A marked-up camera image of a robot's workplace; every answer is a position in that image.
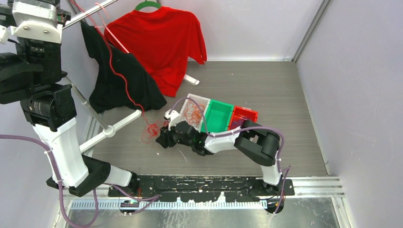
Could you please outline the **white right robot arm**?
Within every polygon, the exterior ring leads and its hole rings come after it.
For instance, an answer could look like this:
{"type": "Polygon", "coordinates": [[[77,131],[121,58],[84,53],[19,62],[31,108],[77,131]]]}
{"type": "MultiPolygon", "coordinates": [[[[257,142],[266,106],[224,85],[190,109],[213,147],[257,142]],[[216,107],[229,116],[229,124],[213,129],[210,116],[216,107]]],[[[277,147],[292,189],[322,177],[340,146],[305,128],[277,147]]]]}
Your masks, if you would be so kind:
{"type": "Polygon", "coordinates": [[[155,141],[165,149],[177,144],[185,145],[200,156],[238,150],[261,166],[266,193],[276,195],[282,189],[284,175],[278,162],[284,146],[283,137],[277,131],[251,120],[221,133],[200,132],[186,121],[181,121],[162,127],[155,141]]]}

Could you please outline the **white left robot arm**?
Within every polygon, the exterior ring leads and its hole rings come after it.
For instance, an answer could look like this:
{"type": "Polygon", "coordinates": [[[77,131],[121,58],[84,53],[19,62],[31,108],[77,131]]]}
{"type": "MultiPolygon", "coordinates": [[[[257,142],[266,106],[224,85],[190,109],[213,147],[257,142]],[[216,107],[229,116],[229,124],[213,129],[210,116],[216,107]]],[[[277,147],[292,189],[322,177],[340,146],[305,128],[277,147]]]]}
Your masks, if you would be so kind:
{"type": "Polygon", "coordinates": [[[67,187],[81,197],[101,184],[112,184],[127,196],[138,192],[136,173],[83,155],[77,139],[77,112],[71,85],[59,82],[59,43],[18,38],[15,53],[0,55],[0,102],[19,102],[24,116],[45,144],[53,176],[47,185],[67,187]]]}

